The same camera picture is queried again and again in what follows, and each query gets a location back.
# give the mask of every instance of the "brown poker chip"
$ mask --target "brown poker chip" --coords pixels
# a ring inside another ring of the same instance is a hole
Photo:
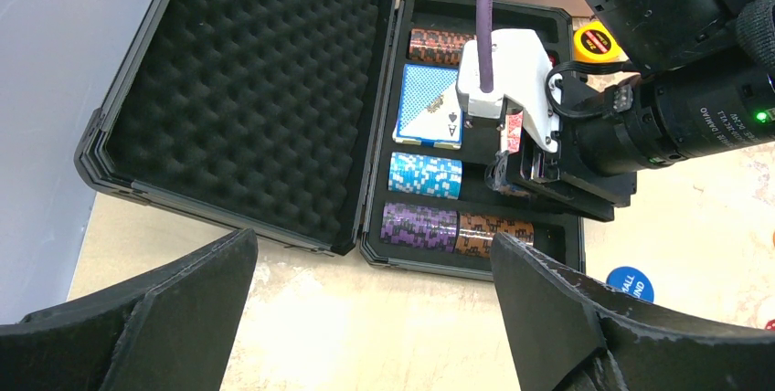
[[[504,217],[461,213],[455,253],[489,259],[496,233],[511,234],[528,245],[533,245],[535,240],[533,224]]]
[[[462,46],[472,39],[474,35],[466,33],[413,28],[407,56],[411,60],[456,67],[460,65]]]

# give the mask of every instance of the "purple poker chip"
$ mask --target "purple poker chip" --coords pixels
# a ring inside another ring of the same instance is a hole
[[[380,237],[386,243],[454,252],[458,214],[427,206],[386,203]]]

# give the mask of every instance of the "black camera lens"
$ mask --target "black camera lens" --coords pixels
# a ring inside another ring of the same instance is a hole
[[[630,110],[574,123],[584,163],[606,176],[775,140],[771,76],[739,48],[650,78],[625,80]]]

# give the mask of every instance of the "case lid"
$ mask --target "case lid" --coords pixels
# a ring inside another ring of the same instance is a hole
[[[355,245],[395,0],[154,0],[76,164],[98,190]]]

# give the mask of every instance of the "ace of spades card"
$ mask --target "ace of spades card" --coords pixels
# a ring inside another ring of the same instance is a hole
[[[455,91],[456,81],[455,69],[407,65],[393,140],[460,149],[462,110]]]

